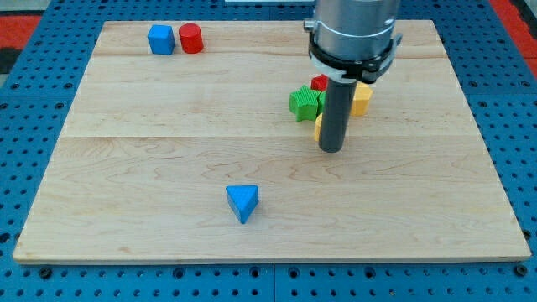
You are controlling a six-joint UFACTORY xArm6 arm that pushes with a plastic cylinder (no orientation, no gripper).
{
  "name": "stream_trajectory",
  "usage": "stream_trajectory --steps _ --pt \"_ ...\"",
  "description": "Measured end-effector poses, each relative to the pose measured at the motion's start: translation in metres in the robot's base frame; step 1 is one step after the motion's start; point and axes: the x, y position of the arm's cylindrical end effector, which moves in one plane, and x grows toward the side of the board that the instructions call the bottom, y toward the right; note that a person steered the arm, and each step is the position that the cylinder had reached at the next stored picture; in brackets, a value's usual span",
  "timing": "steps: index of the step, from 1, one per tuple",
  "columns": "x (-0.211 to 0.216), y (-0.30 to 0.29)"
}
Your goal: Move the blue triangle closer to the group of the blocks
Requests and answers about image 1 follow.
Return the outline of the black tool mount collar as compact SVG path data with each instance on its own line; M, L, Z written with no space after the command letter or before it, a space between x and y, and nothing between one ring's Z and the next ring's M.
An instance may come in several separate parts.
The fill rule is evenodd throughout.
M315 42L315 35L309 34L309 57L316 69L334 81L351 83L360 81L373 84L384 75L392 65L396 49L402 41L403 35L396 34L388 43L385 50L369 60L344 60L327 54Z

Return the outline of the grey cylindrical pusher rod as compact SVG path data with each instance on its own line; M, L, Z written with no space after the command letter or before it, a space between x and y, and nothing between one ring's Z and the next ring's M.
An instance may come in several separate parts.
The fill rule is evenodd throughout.
M324 152L337 153L342 149L356 86L355 81L328 80L319 136L319 147Z

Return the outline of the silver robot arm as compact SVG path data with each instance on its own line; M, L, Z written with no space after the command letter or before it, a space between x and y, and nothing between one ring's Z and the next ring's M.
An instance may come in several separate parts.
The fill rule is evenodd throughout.
M341 150L357 84L387 72L402 35L393 34L399 0L317 0L303 23L309 56L328 77L319 147Z

